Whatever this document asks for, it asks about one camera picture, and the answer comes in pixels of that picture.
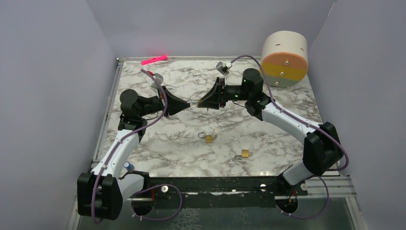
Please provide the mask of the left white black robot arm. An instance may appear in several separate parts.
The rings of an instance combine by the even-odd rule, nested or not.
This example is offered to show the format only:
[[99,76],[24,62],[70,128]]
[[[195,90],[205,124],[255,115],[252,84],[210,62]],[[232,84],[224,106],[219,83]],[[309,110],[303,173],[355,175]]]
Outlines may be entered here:
[[118,132],[108,152],[90,172],[77,179],[78,213],[91,217],[95,224],[118,218],[124,200],[132,194],[143,197],[150,192],[150,183],[135,174],[120,179],[120,173],[130,153],[142,140],[146,129],[162,117],[168,117],[190,107],[165,86],[153,97],[143,97],[135,90],[121,93],[121,116]]

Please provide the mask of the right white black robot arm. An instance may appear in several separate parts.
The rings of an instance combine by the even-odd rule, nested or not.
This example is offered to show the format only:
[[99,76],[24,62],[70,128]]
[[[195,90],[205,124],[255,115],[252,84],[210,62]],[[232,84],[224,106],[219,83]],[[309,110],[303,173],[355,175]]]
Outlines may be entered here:
[[263,92],[263,78],[256,69],[244,70],[240,85],[227,85],[217,78],[211,90],[198,101],[199,108],[220,109],[228,101],[245,101],[247,112],[284,130],[303,144],[303,158],[278,176],[277,191],[288,195],[295,185],[311,176],[321,176],[344,157],[334,125],[319,125],[294,115]]

